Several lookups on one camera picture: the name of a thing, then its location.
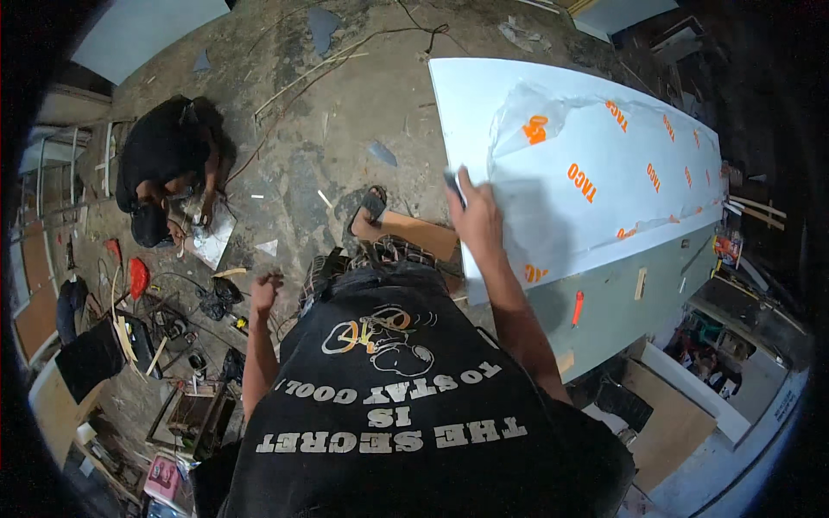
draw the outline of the black t-shirt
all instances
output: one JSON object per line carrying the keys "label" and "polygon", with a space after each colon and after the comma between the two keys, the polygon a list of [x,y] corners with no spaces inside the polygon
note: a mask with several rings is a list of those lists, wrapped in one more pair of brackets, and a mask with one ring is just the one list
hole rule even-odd
{"label": "black t-shirt", "polygon": [[201,139],[198,123],[186,113],[190,103],[176,95],[145,114],[129,132],[115,186],[121,211],[133,211],[135,189],[145,180],[163,185],[189,171],[204,176],[210,144]]}
{"label": "black t-shirt", "polygon": [[300,319],[223,516],[615,513],[628,450],[535,385],[439,283],[419,265],[357,270]]}

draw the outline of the red plastic bag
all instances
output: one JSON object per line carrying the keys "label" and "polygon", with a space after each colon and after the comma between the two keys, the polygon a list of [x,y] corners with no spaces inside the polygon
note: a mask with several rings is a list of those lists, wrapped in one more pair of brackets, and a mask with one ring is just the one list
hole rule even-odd
{"label": "red plastic bag", "polygon": [[133,296],[133,300],[138,300],[150,284],[150,273],[137,257],[129,260],[129,281],[129,294]]}

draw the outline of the plaid shorts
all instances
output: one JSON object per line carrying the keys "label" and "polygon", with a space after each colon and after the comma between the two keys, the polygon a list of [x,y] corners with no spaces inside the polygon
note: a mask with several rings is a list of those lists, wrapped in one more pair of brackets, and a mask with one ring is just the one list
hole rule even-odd
{"label": "plaid shorts", "polygon": [[435,268],[434,254],[410,243],[396,235],[384,235],[374,243],[360,241],[360,249],[355,258],[340,255],[342,249],[335,248],[330,255],[318,255],[308,266],[303,281],[303,291],[299,294],[299,309],[303,313],[306,304],[312,301],[328,282],[340,275],[360,268],[378,268],[385,264],[404,261]]}

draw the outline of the dirty floor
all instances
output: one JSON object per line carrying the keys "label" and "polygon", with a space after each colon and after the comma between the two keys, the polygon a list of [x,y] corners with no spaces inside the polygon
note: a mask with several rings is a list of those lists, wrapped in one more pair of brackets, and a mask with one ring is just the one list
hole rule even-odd
{"label": "dirty floor", "polygon": [[[311,85],[291,103],[281,120],[277,122],[280,111],[318,72],[254,118],[254,111],[272,95],[322,62],[314,52],[304,8],[314,4],[342,19],[330,52],[381,29],[414,26],[395,1],[240,0],[230,14],[188,34],[136,70],[117,87],[113,100],[112,118],[120,120],[140,117],[175,94],[191,99],[206,96],[216,104],[224,118],[224,130],[236,147],[235,163],[226,164],[230,171],[236,171],[253,154],[245,169],[225,187],[229,207],[239,222],[217,271],[247,268],[247,274],[231,278],[244,292],[256,274],[269,269],[284,273],[285,288],[275,311],[279,323],[285,322],[280,336],[292,324],[286,319],[295,309],[312,257],[327,254],[334,246],[354,250],[356,241],[346,226],[368,186],[384,186],[393,211],[448,225],[442,188],[446,157],[429,78],[430,57],[535,61],[595,74],[646,92],[656,89],[659,70],[647,50],[635,55],[638,49],[626,46],[617,53],[612,46],[576,31],[565,13],[556,15],[518,2],[494,0],[408,2],[405,5],[412,18],[422,27],[449,25],[448,36],[435,36],[430,54],[425,53],[431,37],[426,31],[380,34],[356,50],[364,56],[352,57]],[[498,24],[508,16],[515,16],[520,27],[539,33],[549,45],[534,42],[530,53],[508,41],[498,30]],[[206,49],[212,68],[193,72],[202,49]],[[105,134],[105,124],[96,127],[79,160],[87,201],[102,196],[102,171],[94,167],[103,161]],[[114,134],[118,145],[123,144],[124,126],[116,126]],[[264,143],[256,151],[262,139]],[[374,140],[395,154],[398,167],[367,152]],[[206,355],[207,377],[217,378],[227,347],[244,352],[245,340],[226,323],[212,322],[195,311],[198,299],[190,281],[206,286],[214,272],[189,253],[178,259],[173,248],[139,248],[129,231],[129,217],[114,201],[92,205],[85,212],[75,225],[76,272],[88,279],[93,293],[99,293],[99,300],[109,305],[116,265],[105,252],[103,241],[118,238],[125,261],[140,258],[148,266],[151,283],[160,287],[156,294],[171,297],[182,312],[191,315],[190,321],[201,327],[196,329],[199,340],[194,347]],[[65,236],[71,231],[65,227],[62,232]],[[53,231],[51,240],[60,283],[66,271],[57,234]],[[276,257],[255,248],[271,240],[279,241]],[[158,276],[165,272],[183,278]],[[121,278],[116,283],[116,297],[122,288]],[[464,301],[458,304],[473,322],[492,329],[488,307],[469,307]],[[246,314],[247,301],[235,312]],[[168,363],[175,354],[162,354],[160,363]],[[165,376],[187,379],[190,374],[183,357]],[[109,383],[100,405],[121,433],[127,451],[149,454],[144,437],[166,396],[166,384],[152,379],[145,382],[130,369]],[[236,432],[230,435],[235,438]]]}

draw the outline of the sandal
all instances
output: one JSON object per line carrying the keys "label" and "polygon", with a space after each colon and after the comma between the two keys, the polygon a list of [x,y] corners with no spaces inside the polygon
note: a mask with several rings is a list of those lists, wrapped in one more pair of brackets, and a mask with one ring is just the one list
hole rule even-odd
{"label": "sandal", "polygon": [[368,220],[369,225],[375,224],[377,222],[377,218],[379,218],[385,210],[385,189],[381,186],[371,186],[368,188],[368,191],[366,191],[366,194],[363,196],[360,206],[357,207],[357,210],[354,211],[354,216],[352,216],[351,221],[348,222],[348,233],[351,235],[354,235],[354,233],[351,232],[351,227],[354,225],[354,220],[357,218],[357,214],[363,207],[368,210],[370,216],[370,219]]}

